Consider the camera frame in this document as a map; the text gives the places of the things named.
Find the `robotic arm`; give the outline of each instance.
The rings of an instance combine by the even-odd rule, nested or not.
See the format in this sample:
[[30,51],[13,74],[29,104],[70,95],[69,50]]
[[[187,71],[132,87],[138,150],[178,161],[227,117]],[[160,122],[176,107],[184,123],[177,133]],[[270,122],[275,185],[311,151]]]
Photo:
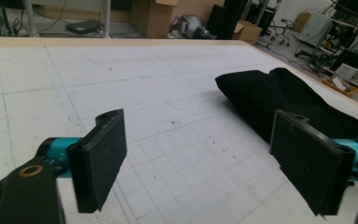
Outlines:
[[124,112],[101,114],[83,138],[49,138],[0,181],[0,224],[65,223],[59,176],[71,176],[79,213],[101,210],[127,155]]

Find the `table surface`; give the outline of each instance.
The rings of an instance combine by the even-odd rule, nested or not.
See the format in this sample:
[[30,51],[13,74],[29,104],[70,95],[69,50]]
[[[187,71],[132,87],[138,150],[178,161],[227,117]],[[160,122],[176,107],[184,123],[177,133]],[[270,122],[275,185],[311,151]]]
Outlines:
[[276,67],[358,118],[351,99],[240,41],[0,37],[0,179],[46,138],[123,108],[128,156],[102,212],[78,214],[58,181],[68,223],[353,223],[358,185],[338,216],[315,217],[214,82]]

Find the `blue line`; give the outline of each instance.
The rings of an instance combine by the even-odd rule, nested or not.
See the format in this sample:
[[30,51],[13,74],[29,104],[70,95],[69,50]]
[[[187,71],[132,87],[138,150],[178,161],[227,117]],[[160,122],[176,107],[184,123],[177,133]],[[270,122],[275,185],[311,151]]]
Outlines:
[[2,99],[4,101],[4,107],[5,107],[5,115],[7,117],[7,131],[8,131],[8,141],[10,143],[10,153],[11,153],[11,159],[13,160],[13,165],[14,168],[16,168],[16,160],[14,159],[14,151],[13,151],[13,143],[11,141],[11,132],[10,132],[10,124],[8,122],[8,114],[7,114],[7,104],[6,104],[6,99],[5,99],[5,95],[2,94]]

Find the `black cloth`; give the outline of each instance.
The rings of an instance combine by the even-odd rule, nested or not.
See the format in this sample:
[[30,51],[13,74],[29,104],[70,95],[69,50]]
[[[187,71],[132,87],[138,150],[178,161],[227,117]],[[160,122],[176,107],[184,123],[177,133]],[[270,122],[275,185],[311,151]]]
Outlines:
[[358,139],[358,119],[330,106],[285,68],[276,68],[269,74],[260,71],[225,74],[215,81],[245,121],[268,143],[276,109],[310,119],[310,125],[329,138]]

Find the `blue metallic component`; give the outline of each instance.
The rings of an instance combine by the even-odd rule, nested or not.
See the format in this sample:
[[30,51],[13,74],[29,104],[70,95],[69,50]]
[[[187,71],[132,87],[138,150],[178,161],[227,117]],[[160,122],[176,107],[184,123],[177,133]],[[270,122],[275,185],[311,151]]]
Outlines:
[[56,161],[59,161],[66,167],[68,167],[68,171],[61,175],[60,177],[69,178],[72,177],[71,172],[69,170],[69,162],[68,155],[66,154],[66,149],[74,143],[77,143],[80,138],[75,137],[61,137],[54,140],[54,142],[50,145],[48,149],[48,158],[52,158]]
[[333,140],[342,146],[350,147],[356,151],[356,156],[353,161],[353,166],[356,167],[358,164],[358,143],[351,139],[333,139]]

